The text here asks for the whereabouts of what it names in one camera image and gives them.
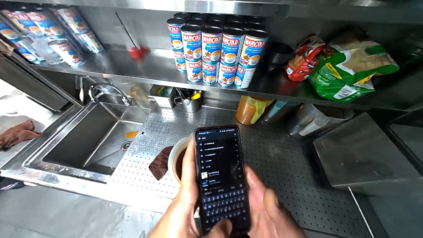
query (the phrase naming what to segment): floor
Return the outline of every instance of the floor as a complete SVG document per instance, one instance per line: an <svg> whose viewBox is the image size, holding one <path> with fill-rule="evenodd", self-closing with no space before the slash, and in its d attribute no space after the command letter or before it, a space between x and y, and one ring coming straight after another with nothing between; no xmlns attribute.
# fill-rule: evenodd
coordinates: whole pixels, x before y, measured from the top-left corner
<svg viewBox="0 0 423 238"><path fill-rule="evenodd" d="M145 238L162 215L42 186L0 191L0 238Z"/></svg>

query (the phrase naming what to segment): hand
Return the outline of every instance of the hand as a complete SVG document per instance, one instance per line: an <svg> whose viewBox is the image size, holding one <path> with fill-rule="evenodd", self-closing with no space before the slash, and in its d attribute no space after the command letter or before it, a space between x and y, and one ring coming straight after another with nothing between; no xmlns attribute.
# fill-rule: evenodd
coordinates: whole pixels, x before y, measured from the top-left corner
<svg viewBox="0 0 423 238"><path fill-rule="evenodd" d="M194 209L197 199L195 148L194 139L191 138L182 161L182 178L179 192L152 230L150 238L199 237L194 221ZM224 219L213 227L207 237L228 238L231 230L231 222Z"/></svg>
<svg viewBox="0 0 423 238"><path fill-rule="evenodd" d="M253 169L244 166L247 183L250 187L251 238L305 238L291 213L279 205L277 195L266 188Z"/></svg>

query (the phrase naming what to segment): phone keyboard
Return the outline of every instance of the phone keyboard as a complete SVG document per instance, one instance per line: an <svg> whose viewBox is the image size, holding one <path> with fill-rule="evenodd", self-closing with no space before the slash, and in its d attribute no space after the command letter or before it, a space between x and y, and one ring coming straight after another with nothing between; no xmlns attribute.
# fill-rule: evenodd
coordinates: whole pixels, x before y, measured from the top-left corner
<svg viewBox="0 0 423 238"><path fill-rule="evenodd" d="M240 217L246 220L245 190L235 190L228 193L202 198L204 222L214 225L222 219Z"/></svg>

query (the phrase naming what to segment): stainless steel shelf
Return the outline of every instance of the stainless steel shelf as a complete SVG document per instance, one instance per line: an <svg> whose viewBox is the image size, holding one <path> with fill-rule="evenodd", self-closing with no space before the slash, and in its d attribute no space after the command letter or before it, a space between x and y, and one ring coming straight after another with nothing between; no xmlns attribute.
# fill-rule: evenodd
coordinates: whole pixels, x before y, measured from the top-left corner
<svg viewBox="0 0 423 238"><path fill-rule="evenodd" d="M218 83L206 85L202 81L190 82L186 73L176 70L173 52L171 50L152 49L144 61L134 61L126 50L107 49L100 54L87 54L87 62L78 67L71 67L66 63L49 65L47 63L35 65L37 69L87 75L95 77L111 77L130 79L142 83L152 83L164 86L182 87L188 89L223 92L232 94L263 97L292 102L308 102L319 105L336 106L369 110L372 106L363 104L345 104L328 101L321 98L312 85L307 81L293 82L284 74L269 76L259 70L247 89L238 89L235 85L223 87Z"/></svg>
<svg viewBox="0 0 423 238"><path fill-rule="evenodd" d="M179 184L169 172L157 181L148 165L162 149L189 136L195 128L228 124L239 126L246 163L266 186L275 189L301 227L340 237L371 237L351 194L320 185L322 175L300 140L280 125L260 120L242 125L231 110L202 107L187 113L181 106L156 106L113 173L113 183L173 199Z"/></svg>
<svg viewBox="0 0 423 238"><path fill-rule="evenodd" d="M382 23L422 23L423 5L396 0L7 0L25 3L305 17Z"/></svg>

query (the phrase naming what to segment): red plastic bag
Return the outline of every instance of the red plastic bag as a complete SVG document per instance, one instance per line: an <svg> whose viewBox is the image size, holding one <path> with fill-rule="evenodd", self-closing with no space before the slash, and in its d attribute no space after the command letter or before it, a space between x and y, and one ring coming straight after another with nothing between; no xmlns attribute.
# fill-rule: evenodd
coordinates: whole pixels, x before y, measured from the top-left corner
<svg viewBox="0 0 423 238"><path fill-rule="evenodd" d="M314 35L303 41L295 50L295 58L285 66L288 78L303 81L317 66L316 55L326 49L326 43Z"/></svg>

